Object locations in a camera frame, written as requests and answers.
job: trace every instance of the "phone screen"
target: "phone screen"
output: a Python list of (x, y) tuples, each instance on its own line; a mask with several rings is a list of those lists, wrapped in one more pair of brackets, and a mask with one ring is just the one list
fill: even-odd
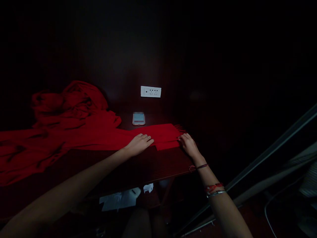
[(144, 123), (145, 123), (144, 113), (134, 112), (133, 113), (133, 124), (144, 124)]

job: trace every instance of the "bracelet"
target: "bracelet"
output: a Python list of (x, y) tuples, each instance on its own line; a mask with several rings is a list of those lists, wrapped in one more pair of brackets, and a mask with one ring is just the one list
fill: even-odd
[(212, 192), (212, 191), (215, 190), (216, 188), (218, 188), (218, 187), (223, 187), (223, 186), (224, 186), (223, 183), (216, 183), (215, 185), (207, 186), (207, 187), (205, 188), (205, 192), (206, 192), (207, 194), (209, 194), (210, 192)]
[(211, 194), (208, 194), (208, 193), (207, 193), (207, 198), (216, 196), (216, 195), (221, 194), (221, 193), (227, 193), (227, 191), (226, 191), (226, 190), (224, 190), (224, 191), (217, 191), (217, 192), (214, 192), (214, 193), (211, 193)]
[(204, 168), (204, 167), (207, 167), (207, 166), (209, 166), (209, 164), (204, 164), (204, 165), (201, 165), (201, 166), (199, 166), (199, 167), (196, 167), (196, 166), (194, 166), (194, 165), (191, 165), (191, 166), (189, 166), (188, 167), (188, 170), (189, 170), (189, 172), (193, 172), (193, 171), (195, 171), (195, 170), (197, 170), (197, 169), (201, 169), (201, 168)]

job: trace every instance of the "red scarf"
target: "red scarf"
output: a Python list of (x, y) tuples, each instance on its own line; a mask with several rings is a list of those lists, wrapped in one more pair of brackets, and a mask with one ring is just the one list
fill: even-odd
[(151, 135), (157, 150), (178, 147), (183, 132), (172, 124), (117, 129), (121, 118), (107, 111), (107, 101), (89, 83), (73, 81), (61, 94), (32, 96), (33, 129), (0, 132), (0, 186), (42, 173), (72, 148), (119, 150), (136, 135)]

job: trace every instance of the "red string bracelet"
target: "red string bracelet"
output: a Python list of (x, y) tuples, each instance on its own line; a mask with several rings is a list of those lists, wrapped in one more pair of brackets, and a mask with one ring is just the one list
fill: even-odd
[(195, 170), (197, 170), (197, 169), (201, 169), (201, 168), (207, 167), (207, 166), (208, 166), (208, 164), (204, 164), (204, 165), (201, 165), (201, 166), (199, 166), (199, 167), (196, 167), (196, 166), (194, 166), (194, 165), (191, 165), (191, 166), (188, 167), (188, 170), (189, 170), (190, 172), (193, 172), (193, 171), (195, 171)]
[(224, 184), (223, 183), (216, 183), (215, 185), (210, 185), (210, 186), (207, 186), (205, 188), (205, 192), (208, 194), (208, 193), (211, 193), (213, 190), (215, 190), (216, 188), (218, 187), (223, 187)]

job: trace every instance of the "electrical socket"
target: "electrical socket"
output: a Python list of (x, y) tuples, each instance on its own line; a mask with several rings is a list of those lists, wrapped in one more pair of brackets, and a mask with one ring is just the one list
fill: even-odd
[(160, 98), (162, 88), (141, 86), (141, 97)]

